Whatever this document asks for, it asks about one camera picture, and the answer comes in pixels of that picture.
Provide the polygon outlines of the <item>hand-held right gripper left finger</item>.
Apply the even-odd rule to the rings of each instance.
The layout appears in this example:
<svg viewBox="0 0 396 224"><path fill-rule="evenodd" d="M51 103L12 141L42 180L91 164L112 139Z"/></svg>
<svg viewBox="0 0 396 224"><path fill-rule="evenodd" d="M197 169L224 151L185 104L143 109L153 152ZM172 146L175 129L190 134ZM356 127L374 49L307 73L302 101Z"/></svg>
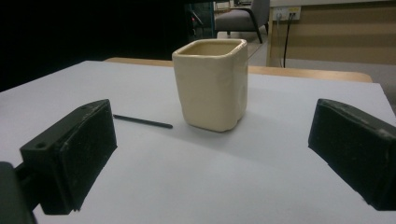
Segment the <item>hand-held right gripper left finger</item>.
<svg viewBox="0 0 396 224"><path fill-rule="evenodd" d="M28 207L47 215L81 208L117 148L110 102L82 105L21 147L20 177Z"/></svg>

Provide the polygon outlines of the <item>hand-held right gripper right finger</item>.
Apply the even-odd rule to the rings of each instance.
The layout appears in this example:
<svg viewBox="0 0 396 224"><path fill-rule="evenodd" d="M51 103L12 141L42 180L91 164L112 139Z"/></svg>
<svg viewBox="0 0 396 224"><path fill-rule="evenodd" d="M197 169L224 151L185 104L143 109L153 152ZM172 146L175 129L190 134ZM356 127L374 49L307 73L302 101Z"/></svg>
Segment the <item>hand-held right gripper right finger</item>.
<svg viewBox="0 0 396 224"><path fill-rule="evenodd" d="M317 101L308 147L379 211L396 211L396 127L358 108Z"/></svg>

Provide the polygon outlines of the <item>thin black pen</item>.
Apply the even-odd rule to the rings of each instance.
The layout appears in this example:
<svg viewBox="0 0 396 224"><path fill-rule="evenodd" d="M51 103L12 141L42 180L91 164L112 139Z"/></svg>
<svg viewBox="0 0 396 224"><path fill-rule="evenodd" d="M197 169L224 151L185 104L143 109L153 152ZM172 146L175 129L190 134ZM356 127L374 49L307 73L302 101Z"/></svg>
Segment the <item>thin black pen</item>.
<svg viewBox="0 0 396 224"><path fill-rule="evenodd" d="M113 118L125 120L125 121L136 122L136 123L145 124L145 125L150 125L150 126L155 126L155 127L173 129L173 125L171 125L171 124L153 121L153 120L130 118L130 117L125 117L125 116L116 115L116 114L113 114Z"/></svg>

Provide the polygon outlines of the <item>cream square ceramic cup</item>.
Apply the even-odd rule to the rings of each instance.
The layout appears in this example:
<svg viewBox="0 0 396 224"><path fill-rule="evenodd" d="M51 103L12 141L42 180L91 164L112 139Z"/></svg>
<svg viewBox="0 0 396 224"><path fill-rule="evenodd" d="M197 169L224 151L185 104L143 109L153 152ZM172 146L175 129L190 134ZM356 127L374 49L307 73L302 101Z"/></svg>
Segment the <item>cream square ceramic cup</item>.
<svg viewBox="0 0 396 224"><path fill-rule="evenodd" d="M184 120L214 132L233 129L248 104L248 44L202 39L172 54Z"/></svg>

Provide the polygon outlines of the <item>light wooden table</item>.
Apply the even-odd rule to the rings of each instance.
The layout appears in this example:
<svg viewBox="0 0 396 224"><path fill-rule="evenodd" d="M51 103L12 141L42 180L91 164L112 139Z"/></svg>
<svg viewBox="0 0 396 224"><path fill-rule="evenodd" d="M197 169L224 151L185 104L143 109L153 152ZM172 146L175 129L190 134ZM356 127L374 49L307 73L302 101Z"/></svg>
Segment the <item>light wooden table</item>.
<svg viewBox="0 0 396 224"><path fill-rule="evenodd" d="M130 64L151 65L151 66L166 66L166 67L174 66L174 64L171 61L165 61L165 60L113 57L106 59L106 61L112 63L130 63ZM253 66L253 65L249 65L247 69L250 74L269 75L269 76L278 76L278 77L303 77L303 78L315 78L315 79L338 80L338 81L354 81L354 82L364 82L364 83L373 82L372 78L369 75L359 72L279 68L279 67L267 67L267 66Z"/></svg>

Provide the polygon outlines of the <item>dark metal stand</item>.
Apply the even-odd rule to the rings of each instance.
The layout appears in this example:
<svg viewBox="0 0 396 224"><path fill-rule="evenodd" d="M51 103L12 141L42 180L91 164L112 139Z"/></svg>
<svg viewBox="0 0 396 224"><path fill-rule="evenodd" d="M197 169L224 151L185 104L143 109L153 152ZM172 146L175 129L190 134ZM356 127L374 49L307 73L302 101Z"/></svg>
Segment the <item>dark metal stand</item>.
<svg viewBox="0 0 396 224"><path fill-rule="evenodd" d="M189 40L207 39L214 36L213 3L190 3L185 5Z"/></svg>

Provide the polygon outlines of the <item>white wall socket strip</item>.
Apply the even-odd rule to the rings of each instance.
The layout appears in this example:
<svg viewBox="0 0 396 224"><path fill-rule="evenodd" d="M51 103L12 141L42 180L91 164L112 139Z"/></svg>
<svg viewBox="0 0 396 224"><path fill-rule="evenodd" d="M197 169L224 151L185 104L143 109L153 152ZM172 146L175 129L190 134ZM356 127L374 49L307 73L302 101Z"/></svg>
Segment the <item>white wall socket strip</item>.
<svg viewBox="0 0 396 224"><path fill-rule="evenodd" d="M273 20L274 21L287 21L288 19L299 20L301 14L300 7L274 7Z"/></svg>

